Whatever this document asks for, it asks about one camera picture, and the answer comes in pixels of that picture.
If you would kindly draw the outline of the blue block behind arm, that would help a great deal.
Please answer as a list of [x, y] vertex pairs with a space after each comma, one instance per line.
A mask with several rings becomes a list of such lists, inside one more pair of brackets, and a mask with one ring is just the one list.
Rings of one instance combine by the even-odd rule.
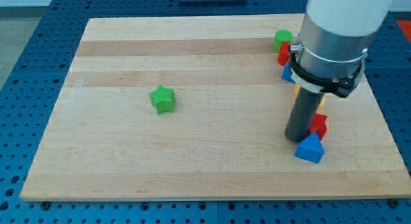
[[282, 77], [281, 77], [281, 78], [282, 78], [283, 80], [288, 81], [288, 82], [295, 83], [294, 80], [292, 79], [292, 72], [291, 72], [291, 70], [290, 70], [290, 68], [289, 68], [288, 62], [285, 63], [285, 65], [284, 65], [284, 69], [283, 69], [283, 73], [282, 73]]

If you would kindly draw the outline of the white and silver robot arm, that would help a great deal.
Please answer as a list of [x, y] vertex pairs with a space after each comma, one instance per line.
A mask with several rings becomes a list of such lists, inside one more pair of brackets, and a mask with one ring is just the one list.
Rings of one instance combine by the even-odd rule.
[[393, 1], [308, 0], [297, 42], [289, 47], [292, 80], [312, 93], [348, 97]]

